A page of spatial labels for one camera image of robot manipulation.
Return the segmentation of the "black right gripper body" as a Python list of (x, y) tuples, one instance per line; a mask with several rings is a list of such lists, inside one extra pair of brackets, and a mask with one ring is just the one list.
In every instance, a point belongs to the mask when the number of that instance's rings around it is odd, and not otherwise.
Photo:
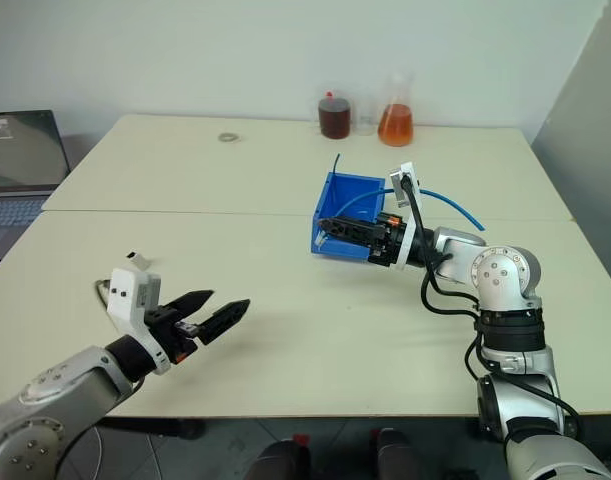
[(401, 216), (380, 212), (372, 230), (368, 261), (380, 266), (396, 264), (406, 227)]

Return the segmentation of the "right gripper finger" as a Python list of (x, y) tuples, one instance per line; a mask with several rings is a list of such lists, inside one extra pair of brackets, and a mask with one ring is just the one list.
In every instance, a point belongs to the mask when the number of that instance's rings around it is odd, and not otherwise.
[(326, 217), (318, 221), (318, 226), (329, 235), (380, 235), (381, 227), (346, 216)]
[(329, 233), (329, 236), (335, 240), (349, 243), (352, 245), (358, 245), (361, 247), (367, 247), (369, 249), (375, 248), (381, 243), (381, 236), (378, 232), (371, 230), (368, 231), (336, 231)]

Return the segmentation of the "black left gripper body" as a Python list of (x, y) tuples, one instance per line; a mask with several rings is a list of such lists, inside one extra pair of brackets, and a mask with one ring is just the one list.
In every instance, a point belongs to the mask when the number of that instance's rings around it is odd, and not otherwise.
[(145, 314), (144, 322), (150, 334), (164, 350), (169, 361), (177, 365), (198, 350), (193, 339), (178, 330), (176, 324), (185, 316), (177, 308), (159, 306)]

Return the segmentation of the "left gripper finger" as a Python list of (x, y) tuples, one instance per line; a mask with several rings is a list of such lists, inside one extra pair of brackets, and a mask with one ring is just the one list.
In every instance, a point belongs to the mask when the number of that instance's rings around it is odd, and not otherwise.
[(213, 294), (213, 290), (190, 291), (169, 302), (167, 307), (176, 311), (179, 319), (183, 320), (200, 310)]
[(241, 321), (250, 306), (249, 299), (230, 302), (198, 325), (197, 338), (203, 345), (209, 345)]

